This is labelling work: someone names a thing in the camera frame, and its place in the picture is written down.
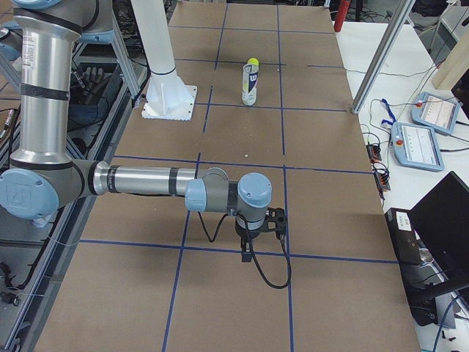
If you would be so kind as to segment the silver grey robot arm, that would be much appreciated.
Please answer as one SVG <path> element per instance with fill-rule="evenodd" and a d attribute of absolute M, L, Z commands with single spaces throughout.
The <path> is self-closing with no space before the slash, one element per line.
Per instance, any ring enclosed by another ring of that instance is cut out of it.
<path fill-rule="evenodd" d="M 249 173 L 231 181 L 224 170 L 111 166 L 66 153 L 73 44 L 84 35 L 110 40 L 110 1 L 17 1 L 22 30 L 21 132 L 1 176 L 1 205 L 23 219 L 40 219 L 89 195 L 182 197 L 187 209 L 236 219 L 242 259 L 255 259 L 253 240 L 268 231 L 272 186 Z"/>

